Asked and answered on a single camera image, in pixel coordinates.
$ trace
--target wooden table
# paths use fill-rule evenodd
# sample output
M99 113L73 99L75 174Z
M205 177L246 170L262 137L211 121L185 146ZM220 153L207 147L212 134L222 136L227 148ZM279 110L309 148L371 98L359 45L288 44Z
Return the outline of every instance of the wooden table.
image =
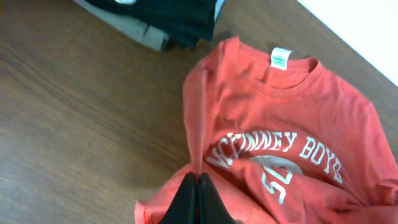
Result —
M187 73L232 35L318 57L376 105L398 156L398 88L296 1L228 0L213 42L166 53L72 1L2 4L0 223L134 223L188 161Z

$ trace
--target shirt label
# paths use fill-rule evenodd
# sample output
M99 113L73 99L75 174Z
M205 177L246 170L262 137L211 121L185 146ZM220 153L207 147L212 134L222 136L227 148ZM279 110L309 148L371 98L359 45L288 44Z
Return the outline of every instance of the shirt label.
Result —
M290 53L292 53L291 50L286 50L279 47L274 48L271 53L271 67L286 71L287 61Z

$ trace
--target red fabric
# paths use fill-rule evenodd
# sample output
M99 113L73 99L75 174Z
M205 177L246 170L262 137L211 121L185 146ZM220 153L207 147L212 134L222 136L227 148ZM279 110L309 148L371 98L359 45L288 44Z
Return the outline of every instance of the red fabric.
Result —
M270 57L228 39L183 86L192 163L147 203L157 223L187 172L209 173L243 223L398 223L398 168L377 113L315 58Z

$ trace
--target gray garment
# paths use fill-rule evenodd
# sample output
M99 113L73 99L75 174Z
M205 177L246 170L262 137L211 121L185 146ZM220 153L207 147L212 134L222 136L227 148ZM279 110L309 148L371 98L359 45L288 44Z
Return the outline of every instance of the gray garment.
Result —
M75 0L75 2L131 39L154 50L164 50L170 40L169 35L164 31L138 19L113 14L95 7L85 0Z

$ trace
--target dark green garment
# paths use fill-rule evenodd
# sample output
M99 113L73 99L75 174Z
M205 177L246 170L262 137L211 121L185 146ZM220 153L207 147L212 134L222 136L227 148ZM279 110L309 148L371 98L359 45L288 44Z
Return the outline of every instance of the dark green garment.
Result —
M115 0L86 1L161 29L182 47L194 47L200 38L211 40L213 37L216 0L138 0L133 5Z

